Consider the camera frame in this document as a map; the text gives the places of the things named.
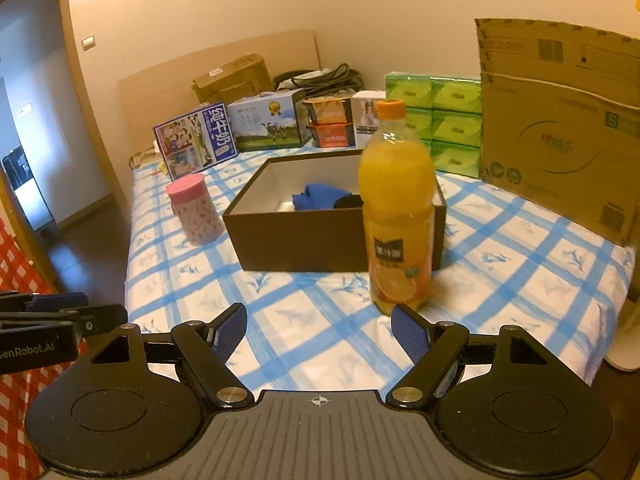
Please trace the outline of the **blue knit sock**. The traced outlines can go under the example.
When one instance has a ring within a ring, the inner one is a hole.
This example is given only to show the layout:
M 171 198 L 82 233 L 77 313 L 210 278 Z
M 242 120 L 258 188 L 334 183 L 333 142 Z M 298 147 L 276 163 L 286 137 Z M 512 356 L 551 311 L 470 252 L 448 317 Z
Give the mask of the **blue knit sock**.
M 350 193 L 323 183 L 309 183 L 303 192 L 292 195 L 296 211 L 333 209 L 335 203 Z

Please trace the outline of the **black round powder puff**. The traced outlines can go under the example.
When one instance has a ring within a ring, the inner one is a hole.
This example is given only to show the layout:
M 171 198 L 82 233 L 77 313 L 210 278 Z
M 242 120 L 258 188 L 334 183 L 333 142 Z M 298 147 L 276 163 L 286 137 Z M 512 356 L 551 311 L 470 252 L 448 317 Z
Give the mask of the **black round powder puff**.
M 333 205 L 334 209 L 361 208 L 363 200 L 358 194 L 349 194 L 339 198 Z

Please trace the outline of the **red white checked cloth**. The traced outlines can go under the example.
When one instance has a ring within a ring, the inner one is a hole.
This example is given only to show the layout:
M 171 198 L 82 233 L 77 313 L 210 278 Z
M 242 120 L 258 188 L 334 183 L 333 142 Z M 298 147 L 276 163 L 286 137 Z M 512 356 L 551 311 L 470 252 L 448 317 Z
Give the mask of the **red white checked cloth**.
M 13 236 L 1 230 L 1 311 L 24 310 L 32 298 L 52 290 L 30 263 Z M 52 364 L 33 356 L 17 356 L 26 344 L 12 338 L 1 346 L 1 477 L 35 479 L 42 467 L 25 437 L 29 403 L 60 376 L 66 363 Z

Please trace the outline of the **blue white checked bedsheet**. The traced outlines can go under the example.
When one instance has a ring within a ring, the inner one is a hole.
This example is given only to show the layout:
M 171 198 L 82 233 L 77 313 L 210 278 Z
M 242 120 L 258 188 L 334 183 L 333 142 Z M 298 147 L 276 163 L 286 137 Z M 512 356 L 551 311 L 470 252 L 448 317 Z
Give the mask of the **blue white checked bedsheet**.
M 131 322 L 165 333 L 245 304 L 232 372 L 265 389 L 387 391 L 409 367 L 390 320 L 371 304 L 365 273 L 245 271 L 228 236 L 194 246 L 171 210 L 159 162 L 132 174 L 125 283 Z M 474 333 L 524 327 L 591 382 L 610 345 L 636 255 L 575 222 L 492 185 L 440 174 L 442 267 L 424 308 Z

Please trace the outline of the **pink lidded canister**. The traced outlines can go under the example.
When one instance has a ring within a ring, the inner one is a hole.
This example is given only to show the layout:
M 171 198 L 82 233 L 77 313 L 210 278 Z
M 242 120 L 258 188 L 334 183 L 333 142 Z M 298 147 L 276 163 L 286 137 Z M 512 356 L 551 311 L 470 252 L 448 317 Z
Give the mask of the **pink lidded canister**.
M 186 240 L 194 246 L 209 244 L 224 232 L 212 196 L 202 174 L 187 174 L 166 186 L 172 212 Z

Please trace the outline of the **brown cardboard shoe box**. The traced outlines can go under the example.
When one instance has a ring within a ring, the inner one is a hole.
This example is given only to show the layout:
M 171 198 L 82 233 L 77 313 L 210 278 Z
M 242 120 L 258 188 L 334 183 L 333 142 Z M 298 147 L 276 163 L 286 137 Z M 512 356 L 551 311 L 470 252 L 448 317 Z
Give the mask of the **brown cardboard shoe box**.
M 245 271 L 366 272 L 361 208 L 296 211 L 292 195 L 309 183 L 357 193 L 361 152 L 266 159 L 222 215 Z

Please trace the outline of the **orange juice bottle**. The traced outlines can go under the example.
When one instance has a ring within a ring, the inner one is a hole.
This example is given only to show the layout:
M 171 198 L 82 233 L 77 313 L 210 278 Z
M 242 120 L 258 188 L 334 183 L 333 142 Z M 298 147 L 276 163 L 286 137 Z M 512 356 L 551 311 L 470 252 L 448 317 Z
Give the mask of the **orange juice bottle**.
M 436 179 L 431 155 L 406 125 L 406 104 L 385 99 L 358 167 L 370 296 L 383 314 L 431 297 Z

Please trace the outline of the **blue white milk carton box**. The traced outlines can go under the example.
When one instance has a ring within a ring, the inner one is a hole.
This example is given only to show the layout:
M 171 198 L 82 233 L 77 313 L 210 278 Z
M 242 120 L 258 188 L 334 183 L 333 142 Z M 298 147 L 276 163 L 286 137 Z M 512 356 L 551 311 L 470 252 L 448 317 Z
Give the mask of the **blue white milk carton box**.
M 239 155 L 223 102 L 169 119 L 153 131 L 171 181 Z

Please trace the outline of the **wooden headboard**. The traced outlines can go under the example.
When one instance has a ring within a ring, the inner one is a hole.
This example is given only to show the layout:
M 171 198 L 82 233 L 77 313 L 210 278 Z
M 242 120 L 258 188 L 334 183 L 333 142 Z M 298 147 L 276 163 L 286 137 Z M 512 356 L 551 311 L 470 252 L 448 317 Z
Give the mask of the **wooden headboard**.
M 238 67 L 240 58 L 260 56 L 271 76 L 320 66 L 316 37 L 310 29 L 245 38 L 210 47 L 156 64 L 118 83 L 128 127 L 129 155 L 150 148 L 153 128 L 194 110 L 201 99 L 196 94 L 215 79 Z

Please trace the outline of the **lower orange food box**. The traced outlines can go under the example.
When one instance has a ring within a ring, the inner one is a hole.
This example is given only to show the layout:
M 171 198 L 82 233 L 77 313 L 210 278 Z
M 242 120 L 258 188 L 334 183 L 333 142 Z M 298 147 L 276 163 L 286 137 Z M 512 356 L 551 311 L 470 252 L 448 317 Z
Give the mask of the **lower orange food box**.
M 317 148 L 353 148 L 356 145 L 354 126 L 351 122 L 308 124 L 306 128 Z

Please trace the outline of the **orange food box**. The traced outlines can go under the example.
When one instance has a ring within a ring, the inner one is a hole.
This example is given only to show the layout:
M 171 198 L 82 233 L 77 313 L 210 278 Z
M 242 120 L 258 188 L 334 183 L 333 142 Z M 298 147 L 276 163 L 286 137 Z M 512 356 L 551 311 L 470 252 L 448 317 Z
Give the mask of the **orange food box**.
M 315 126 L 348 124 L 352 122 L 349 96 L 315 96 L 304 99 L 309 121 Z
M 351 122 L 308 124 L 306 128 L 317 148 L 353 148 L 356 145 L 354 126 Z

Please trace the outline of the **green tissue pack bundle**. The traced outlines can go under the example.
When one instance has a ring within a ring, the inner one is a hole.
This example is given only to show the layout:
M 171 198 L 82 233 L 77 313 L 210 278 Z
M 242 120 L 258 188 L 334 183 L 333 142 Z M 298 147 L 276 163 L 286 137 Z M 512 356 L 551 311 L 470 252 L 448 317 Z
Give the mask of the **green tissue pack bundle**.
M 385 91 L 389 99 L 405 102 L 406 124 L 430 151 L 436 170 L 480 176 L 483 102 L 478 80 L 391 72 Z

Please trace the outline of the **white product box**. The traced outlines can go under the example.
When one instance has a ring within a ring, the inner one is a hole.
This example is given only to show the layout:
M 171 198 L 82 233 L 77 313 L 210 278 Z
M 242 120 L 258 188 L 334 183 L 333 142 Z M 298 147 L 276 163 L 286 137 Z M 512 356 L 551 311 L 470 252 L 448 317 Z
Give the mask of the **white product box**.
M 385 98 L 384 90 L 361 90 L 350 98 L 356 148 L 364 148 L 378 130 L 378 102 Z

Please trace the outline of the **cow picture milk box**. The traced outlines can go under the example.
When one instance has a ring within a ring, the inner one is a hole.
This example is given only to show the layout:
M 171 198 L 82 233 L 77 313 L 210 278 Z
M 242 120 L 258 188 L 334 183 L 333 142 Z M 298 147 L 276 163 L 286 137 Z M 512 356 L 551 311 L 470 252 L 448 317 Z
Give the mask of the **cow picture milk box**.
M 227 107 L 236 147 L 241 152 L 300 148 L 311 138 L 303 89 L 262 92 Z

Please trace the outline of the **upper orange food box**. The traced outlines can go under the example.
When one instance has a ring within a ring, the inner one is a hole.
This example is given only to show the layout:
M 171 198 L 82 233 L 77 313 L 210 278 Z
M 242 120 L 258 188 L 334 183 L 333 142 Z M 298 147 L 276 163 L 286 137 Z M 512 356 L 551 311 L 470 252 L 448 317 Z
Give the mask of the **upper orange food box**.
M 349 96 L 315 96 L 304 99 L 309 121 L 315 126 L 348 124 L 352 122 Z

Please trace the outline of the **large brown cardboard box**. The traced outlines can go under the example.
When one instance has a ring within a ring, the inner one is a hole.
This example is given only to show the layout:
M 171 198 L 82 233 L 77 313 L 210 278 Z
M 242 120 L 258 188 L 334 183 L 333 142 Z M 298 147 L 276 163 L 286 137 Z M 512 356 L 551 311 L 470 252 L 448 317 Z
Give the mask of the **large brown cardboard box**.
M 639 41 L 479 18 L 483 180 L 620 245 L 639 239 Z

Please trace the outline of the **brown cardboard box at headboard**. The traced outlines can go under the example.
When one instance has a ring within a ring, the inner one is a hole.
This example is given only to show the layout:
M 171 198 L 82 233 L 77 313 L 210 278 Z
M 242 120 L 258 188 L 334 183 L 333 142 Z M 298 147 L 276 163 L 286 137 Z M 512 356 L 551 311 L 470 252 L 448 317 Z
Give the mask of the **brown cardboard box at headboard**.
M 226 105 L 273 90 L 273 82 L 265 60 L 251 53 L 210 70 L 195 78 L 192 84 L 201 103 Z

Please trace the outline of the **wall light switch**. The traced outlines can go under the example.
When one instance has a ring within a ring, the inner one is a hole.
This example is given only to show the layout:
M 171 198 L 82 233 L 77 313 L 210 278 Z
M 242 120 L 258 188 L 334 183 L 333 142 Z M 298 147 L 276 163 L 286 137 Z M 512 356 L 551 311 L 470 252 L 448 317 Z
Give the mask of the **wall light switch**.
M 89 36 L 81 41 L 82 50 L 88 51 L 96 46 L 96 38 Z

